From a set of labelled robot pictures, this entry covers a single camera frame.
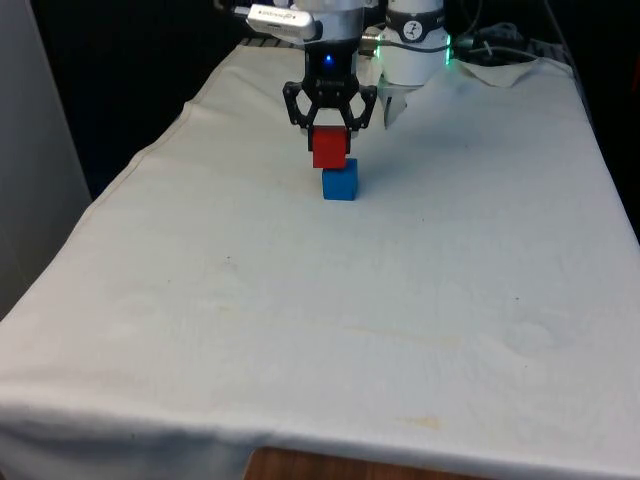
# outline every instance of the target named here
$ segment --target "table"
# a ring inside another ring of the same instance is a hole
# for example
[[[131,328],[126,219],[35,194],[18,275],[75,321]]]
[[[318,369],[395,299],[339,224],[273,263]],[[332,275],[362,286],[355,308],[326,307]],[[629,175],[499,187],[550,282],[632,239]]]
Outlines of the table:
[[[306,452],[261,448],[244,480],[480,480],[464,475],[365,462]]]
[[[0,470],[639,477],[640,255],[573,80],[443,68],[378,106],[343,203],[284,110],[302,69],[239,47],[0,324]]]

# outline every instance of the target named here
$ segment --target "wall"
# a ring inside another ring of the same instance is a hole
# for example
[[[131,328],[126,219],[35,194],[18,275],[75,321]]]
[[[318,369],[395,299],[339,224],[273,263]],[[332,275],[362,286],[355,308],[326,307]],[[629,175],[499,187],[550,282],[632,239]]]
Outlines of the wall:
[[[0,319],[89,195],[30,7],[0,0]]]

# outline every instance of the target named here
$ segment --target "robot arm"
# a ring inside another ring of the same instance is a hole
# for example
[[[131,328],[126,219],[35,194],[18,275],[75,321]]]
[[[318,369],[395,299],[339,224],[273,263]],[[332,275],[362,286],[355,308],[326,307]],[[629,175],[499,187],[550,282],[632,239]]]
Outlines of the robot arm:
[[[367,128],[376,102],[376,87],[360,85],[356,76],[364,21],[363,0],[295,0],[291,8],[254,4],[247,23],[261,33],[304,42],[305,76],[287,82],[283,95],[293,125],[313,128],[320,109],[340,112],[349,132]],[[311,100],[308,113],[298,106],[300,92]],[[350,101],[360,95],[365,108],[354,117]]]

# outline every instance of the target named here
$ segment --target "black bracket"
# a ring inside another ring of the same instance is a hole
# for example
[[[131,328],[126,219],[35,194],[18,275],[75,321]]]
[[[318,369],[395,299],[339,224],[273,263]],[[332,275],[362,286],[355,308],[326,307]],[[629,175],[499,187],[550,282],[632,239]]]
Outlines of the black bracket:
[[[298,125],[300,128],[311,128],[313,127],[313,122],[315,121],[320,108],[335,108],[340,112],[347,129],[352,132],[357,132],[361,128],[367,128],[369,126],[378,93],[377,88],[373,86],[365,87],[358,85],[357,88],[357,92],[360,94],[360,98],[362,98],[362,101],[364,102],[364,110],[358,117],[353,116],[353,111],[351,110],[350,105],[351,99],[355,94],[351,94],[351,96],[349,96],[346,91],[342,94],[338,90],[327,90],[325,92],[321,89],[315,89],[312,92],[305,91],[307,96],[311,99],[311,107],[306,115],[300,111],[300,107],[298,106],[298,95],[304,90],[304,82],[287,82],[282,93],[287,106],[287,112],[289,113],[289,120],[293,125]],[[331,103],[335,103],[335,106],[323,107],[322,105],[325,103],[317,100],[317,97],[323,96],[333,97],[335,102]]]

